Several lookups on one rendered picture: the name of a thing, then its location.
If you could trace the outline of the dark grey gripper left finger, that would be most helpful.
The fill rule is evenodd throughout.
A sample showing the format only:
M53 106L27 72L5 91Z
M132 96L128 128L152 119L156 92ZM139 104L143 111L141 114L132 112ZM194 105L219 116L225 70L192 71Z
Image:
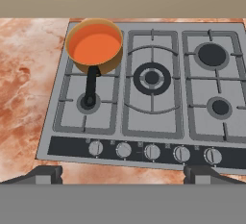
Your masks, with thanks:
M62 167L60 165L39 165L26 175L4 181L4 184L61 185Z

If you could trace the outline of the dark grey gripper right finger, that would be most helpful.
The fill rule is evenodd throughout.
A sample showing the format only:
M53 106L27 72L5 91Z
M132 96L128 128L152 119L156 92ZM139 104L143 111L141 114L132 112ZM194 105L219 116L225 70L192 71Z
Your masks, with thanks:
M222 185L243 184L243 181L226 176L223 168L208 165L186 165L184 167L184 184Z

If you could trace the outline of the orange marinara sauce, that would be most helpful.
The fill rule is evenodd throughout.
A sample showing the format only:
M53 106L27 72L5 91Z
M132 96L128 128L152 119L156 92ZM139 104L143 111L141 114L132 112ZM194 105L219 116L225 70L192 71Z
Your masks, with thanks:
M79 29L68 43L70 57L85 65L102 64L120 50L119 33L105 24L91 24Z

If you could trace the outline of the silver hob knob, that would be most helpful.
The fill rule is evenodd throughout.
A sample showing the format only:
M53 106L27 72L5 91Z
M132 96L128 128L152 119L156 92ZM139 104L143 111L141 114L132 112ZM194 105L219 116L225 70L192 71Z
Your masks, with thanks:
M103 152L103 144L100 140L93 140L88 146L90 155L97 157Z
M128 158L131 155L131 153L132 153L132 147L127 142L120 142L116 146L116 155L121 159Z
M187 162L190 159L190 152L184 146L177 146L174 149L173 155L177 162Z
M221 163L222 154L215 148L208 148L204 152L205 161L211 165Z
M144 155L148 160L154 161L160 156L160 149L155 144L149 144L144 149Z

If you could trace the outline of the grey gas hob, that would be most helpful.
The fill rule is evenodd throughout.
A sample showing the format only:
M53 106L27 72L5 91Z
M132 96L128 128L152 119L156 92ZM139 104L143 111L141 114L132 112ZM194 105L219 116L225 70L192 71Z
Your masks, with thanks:
M96 84L96 104L82 104L86 74L62 54L37 158L181 170L186 165L246 174L246 30L241 23L122 23L123 58ZM88 146L100 140L94 157ZM128 158L116 146L132 147ZM160 156L148 160L155 144ZM187 162L173 152L184 146ZM215 148L219 164L205 161Z

